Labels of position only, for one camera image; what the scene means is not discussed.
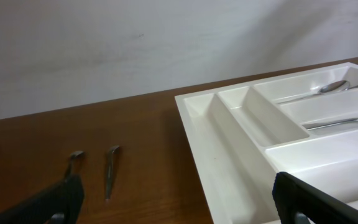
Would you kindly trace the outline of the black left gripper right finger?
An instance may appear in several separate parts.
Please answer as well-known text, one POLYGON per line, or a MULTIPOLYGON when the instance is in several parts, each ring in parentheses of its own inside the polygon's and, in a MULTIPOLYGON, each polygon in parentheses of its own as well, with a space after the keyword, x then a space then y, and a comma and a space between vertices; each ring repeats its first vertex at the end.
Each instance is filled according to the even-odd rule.
POLYGON ((272 197, 282 224, 358 224, 358 210, 287 173, 275 176, 272 197))

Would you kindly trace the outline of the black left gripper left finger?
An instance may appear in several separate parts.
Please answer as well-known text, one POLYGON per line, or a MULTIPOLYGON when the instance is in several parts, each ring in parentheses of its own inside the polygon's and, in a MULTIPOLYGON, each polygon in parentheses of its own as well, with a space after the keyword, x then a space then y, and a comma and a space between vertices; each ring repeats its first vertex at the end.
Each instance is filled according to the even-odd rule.
POLYGON ((71 175, 0 213, 0 223, 76 223, 85 198, 79 175, 71 175))

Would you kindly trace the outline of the steel fork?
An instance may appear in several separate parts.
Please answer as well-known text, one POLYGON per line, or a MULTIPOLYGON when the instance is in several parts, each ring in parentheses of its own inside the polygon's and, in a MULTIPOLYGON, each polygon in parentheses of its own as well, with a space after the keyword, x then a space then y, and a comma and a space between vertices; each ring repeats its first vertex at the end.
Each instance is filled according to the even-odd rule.
POLYGON ((314 129, 327 128, 327 127, 331 127, 331 126, 337 126, 337 125, 348 124, 348 123, 353 123, 353 122, 358 122, 358 118, 341 119, 341 120, 330 121, 330 122, 326 122, 326 123, 304 124, 303 126, 307 130, 314 130, 314 129))

